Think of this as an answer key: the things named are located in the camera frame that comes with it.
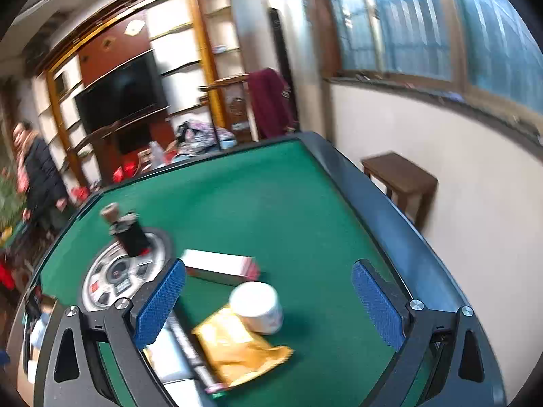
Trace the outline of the cardboard box tray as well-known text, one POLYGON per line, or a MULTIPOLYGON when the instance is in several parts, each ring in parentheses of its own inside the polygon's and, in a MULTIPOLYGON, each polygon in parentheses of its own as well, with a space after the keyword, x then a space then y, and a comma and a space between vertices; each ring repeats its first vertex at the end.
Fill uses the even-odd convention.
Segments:
POLYGON ((27 327, 27 314, 24 302, 20 302, 9 331, 6 351, 10 362, 5 366, 7 382, 27 406, 33 405, 34 384, 27 376, 27 361, 37 360, 40 355, 30 344, 31 328, 27 327))

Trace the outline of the white charger box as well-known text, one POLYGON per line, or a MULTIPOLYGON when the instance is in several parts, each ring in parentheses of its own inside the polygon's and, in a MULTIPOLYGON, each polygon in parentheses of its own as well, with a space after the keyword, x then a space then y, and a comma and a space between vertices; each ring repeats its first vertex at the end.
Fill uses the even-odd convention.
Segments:
POLYGON ((145 356, 176 406, 203 406, 205 399, 180 343, 166 321, 145 356))

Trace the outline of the round mahjong table console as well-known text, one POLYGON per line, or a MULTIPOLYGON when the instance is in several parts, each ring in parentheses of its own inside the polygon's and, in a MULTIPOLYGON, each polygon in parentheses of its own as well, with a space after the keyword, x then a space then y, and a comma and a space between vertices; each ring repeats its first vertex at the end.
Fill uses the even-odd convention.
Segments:
POLYGON ((145 227, 150 251, 129 257, 119 241, 111 241, 95 257, 80 287, 85 312, 103 311, 119 298, 133 298, 142 285, 153 281, 171 258, 174 245, 158 228, 145 227))

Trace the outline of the black marker pink cap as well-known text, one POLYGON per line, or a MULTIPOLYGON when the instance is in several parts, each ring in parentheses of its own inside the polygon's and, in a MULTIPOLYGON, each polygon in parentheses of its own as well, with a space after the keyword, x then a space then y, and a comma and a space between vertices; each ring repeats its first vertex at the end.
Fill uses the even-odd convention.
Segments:
POLYGON ((225 385, 219 381, 214 373, 212 373, 207 361, 194 347, 193 342, 190 341, 190 336, 185 333, 180 320, 177 318, 174 311, 171 311, 168 315, 167 323, 194 374, 203 384, 205 391, 214 397, 220 396, 221 393, 225 391, 225 385))

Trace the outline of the black jar red label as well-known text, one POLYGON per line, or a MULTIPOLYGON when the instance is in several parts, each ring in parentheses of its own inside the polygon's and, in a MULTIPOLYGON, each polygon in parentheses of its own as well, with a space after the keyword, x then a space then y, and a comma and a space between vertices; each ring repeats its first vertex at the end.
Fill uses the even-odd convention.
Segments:
POLYGON ((120 243, 129 257, 138 257, 151 252, 151 243, 134 211, 123 215, 120 213, 120 205, 113 202, 100 211, 100 216, 110 226, 109 234, 120 243))

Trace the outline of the yellow snack packet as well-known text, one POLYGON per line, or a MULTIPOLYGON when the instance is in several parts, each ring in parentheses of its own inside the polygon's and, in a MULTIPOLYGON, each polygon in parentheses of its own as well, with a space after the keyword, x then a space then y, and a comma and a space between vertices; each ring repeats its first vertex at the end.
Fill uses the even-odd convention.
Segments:
POLYGON ((270 372, 294 353, 288 346, 272 346, 251 332, 228 305, 194 327, 192 333, 228 390, 270 372))

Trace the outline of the white pink flat box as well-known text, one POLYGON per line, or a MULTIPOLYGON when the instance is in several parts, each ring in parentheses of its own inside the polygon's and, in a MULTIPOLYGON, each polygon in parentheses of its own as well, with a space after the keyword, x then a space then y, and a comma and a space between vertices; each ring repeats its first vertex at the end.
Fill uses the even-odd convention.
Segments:
POLYGON ((260 276, 256 261, 242 255, 187 249, 181 261, 189 276, 229 286, 254 281, 260 276))

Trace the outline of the white round jar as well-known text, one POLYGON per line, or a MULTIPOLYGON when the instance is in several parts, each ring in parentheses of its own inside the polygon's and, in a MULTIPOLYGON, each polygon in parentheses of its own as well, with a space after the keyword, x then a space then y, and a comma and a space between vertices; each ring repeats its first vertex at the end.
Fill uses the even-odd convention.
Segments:
POLYGON ((272 335, 283 326, 283 308, 275 288, 260 281, 235 287, 228 300, 230 309, 254 333, 272 335))

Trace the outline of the woman in black coat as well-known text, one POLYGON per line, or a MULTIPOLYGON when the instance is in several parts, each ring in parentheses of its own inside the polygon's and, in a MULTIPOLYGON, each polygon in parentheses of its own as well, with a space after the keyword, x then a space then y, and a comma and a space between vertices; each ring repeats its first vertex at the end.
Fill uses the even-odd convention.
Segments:
POLYGON ((18 150, 18 192, 26 198, 22 219, 56 237, 75 213, 62 176, 48 145, 29 122, 17 123, 13 139, 18 150))

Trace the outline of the brown wooden stool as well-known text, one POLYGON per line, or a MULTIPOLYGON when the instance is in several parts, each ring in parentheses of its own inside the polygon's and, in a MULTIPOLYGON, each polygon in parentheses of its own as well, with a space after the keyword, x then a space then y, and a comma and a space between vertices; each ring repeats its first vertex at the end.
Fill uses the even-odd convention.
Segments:
POLYGON ((362 158, 362 171, 386 187, 386 195, 397 196, 397 207, 406 213, 409 200, 420 199, 414 216, 414 226, 423 231, 430 207, 438 188, 438 179, 398 153, 388 152, 362 158))

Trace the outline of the dark wooden chair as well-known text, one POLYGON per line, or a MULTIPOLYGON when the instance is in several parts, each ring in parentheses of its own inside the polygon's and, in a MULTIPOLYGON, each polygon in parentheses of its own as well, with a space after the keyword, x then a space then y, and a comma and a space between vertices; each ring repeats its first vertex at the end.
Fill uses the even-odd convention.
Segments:
POLYGON ((115 121, 110 126, 105 126, 88 134, 79 144, 68 149, 70 155, 78 157, 79 152, 91 145, 100 172, 101 185, 108 187, 113 185, 114 173, 120 168, 123 174, 123 156, 119 148, 117 131, 120 122, 115 121))

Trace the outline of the pile of clothes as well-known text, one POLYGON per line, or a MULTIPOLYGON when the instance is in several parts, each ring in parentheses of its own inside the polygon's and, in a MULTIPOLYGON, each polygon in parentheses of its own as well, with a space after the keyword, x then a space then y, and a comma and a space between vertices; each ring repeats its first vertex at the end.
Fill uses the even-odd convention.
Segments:
POLYGON ((177 127, 176 138, 176 157, 180 160, 228 150, 238 145, 231 131, 194 119, 187 120, 177 127))

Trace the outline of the black television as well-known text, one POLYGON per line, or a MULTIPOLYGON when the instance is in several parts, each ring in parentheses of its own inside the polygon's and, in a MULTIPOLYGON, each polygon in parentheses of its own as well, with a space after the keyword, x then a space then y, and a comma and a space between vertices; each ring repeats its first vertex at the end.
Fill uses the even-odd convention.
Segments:
POLYGON ((75 96, 87 134, 168 107, 152 51, 129 60, 75 96))

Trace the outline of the maroon cloth on chair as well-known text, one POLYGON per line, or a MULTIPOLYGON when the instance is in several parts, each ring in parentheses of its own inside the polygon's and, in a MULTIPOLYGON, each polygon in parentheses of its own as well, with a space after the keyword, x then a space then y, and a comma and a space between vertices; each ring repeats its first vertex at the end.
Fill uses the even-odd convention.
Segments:
POLYGON ((248 91, 261 138, 286 135, 296 128, 291 109, 290 88, 273 68, 248 74, 248 91))

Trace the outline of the white standing air conditioner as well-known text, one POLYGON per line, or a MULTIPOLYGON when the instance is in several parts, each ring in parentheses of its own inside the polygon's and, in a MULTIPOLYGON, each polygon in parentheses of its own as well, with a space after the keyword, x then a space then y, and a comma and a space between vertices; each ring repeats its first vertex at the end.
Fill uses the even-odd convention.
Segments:
POLYGON ((266 0, 280 73, 291 89, 293 115, 302 131, 326 135, 322 84, 305 0, 266 0))

